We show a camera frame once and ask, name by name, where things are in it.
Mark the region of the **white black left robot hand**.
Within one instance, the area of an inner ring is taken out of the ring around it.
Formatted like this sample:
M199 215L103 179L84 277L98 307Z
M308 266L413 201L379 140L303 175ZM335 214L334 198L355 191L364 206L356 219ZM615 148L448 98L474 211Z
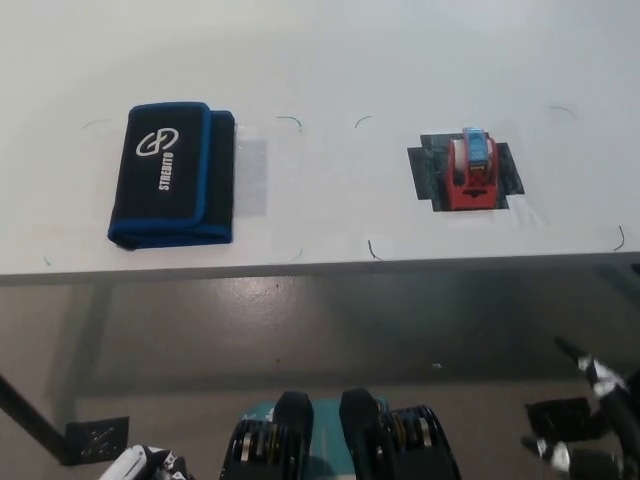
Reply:
M100 480L194 480L183 456L145 445L127 448L99 477Z

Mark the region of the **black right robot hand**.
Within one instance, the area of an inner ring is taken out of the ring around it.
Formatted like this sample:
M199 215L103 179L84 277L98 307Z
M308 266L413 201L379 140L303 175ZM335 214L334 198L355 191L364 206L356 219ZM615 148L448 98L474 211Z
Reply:
M624 376L563 337L554 344L582 373L599 408L592 411L584 397L529 403L532 434L522 446L563 479L637 479L639 373ZM619 455L577 446L609 433L618 439Z

